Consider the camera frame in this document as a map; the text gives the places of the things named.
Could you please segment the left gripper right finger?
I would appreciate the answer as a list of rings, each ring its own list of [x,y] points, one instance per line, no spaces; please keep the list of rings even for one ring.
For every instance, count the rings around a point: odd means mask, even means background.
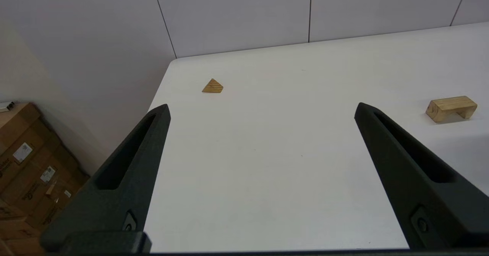
[[[488,249],[488,196],[381,110],[355,121],[411,249]]]

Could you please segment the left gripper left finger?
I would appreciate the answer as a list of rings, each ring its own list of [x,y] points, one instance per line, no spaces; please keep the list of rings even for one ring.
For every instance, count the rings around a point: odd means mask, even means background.
[[[138,122],[41,235],[47,253],[149,253],[144,226],[170,121],[164,104]]]

